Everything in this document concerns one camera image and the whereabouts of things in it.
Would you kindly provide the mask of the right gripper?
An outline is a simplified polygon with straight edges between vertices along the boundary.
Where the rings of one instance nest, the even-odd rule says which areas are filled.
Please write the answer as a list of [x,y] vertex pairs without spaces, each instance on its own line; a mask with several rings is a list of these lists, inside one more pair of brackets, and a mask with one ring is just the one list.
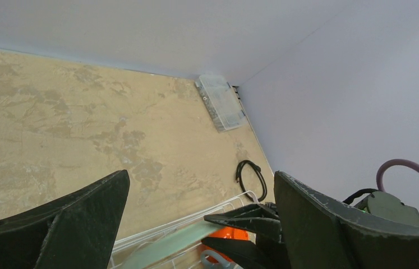
[[257,234],[256,245],[264,254],[251,241],[222,243],[218,238],[209,237],[201,240],[242,268],[269,268],[268,258],[275,268],[291,268],[275,203],[252,203],[222,214],[205,215],[204,220]]

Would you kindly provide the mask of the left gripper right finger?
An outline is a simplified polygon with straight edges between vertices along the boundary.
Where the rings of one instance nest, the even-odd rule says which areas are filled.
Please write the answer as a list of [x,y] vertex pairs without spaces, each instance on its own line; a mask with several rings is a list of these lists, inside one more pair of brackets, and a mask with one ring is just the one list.
[[419,268],[419,228],[365,213],[274,174],[274,197],[293,268]]

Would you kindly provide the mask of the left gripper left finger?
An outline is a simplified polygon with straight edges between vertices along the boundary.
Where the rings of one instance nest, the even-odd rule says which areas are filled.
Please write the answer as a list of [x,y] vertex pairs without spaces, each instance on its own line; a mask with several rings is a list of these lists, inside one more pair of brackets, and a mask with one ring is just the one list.
[[107,268],[130,190],[126,170],[0,220],[0,268]]

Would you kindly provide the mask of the orange bowl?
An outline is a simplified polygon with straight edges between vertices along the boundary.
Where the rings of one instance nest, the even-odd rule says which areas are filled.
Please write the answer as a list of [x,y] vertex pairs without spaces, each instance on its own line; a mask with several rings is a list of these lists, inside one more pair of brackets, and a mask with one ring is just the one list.
[[[213,232],[212,234],[208,235],[209,238],[218,238],[222,243],[233,243],[233,241],[250,241],[249,233],[245,230],[236,229],[232,227],[224,227],[219,229],[218,231]],[[229,256],[224,254],[223,252],[212,248],[210,245],[203,243],[202,251],[204,250],[212,250],[218,252],[222,255],[225,259],[234,262]]]

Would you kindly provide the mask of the light green round plate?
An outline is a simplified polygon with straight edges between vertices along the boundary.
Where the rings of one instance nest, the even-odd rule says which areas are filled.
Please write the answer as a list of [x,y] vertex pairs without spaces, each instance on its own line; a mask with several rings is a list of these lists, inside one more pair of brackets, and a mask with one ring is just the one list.
[[223,225],[199,221],[152,243],[127,257],[120,268],[146,268],[173,253],[181,251],[196,241],[223,228]]

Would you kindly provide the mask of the grey coffee mug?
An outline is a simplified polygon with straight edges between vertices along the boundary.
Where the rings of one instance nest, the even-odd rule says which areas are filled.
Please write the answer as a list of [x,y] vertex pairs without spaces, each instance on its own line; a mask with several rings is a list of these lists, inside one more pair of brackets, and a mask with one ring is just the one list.
[[231,262],[218,252],[208,249],[201,252],[200,261],[205,269],[242,269],[235,262]]

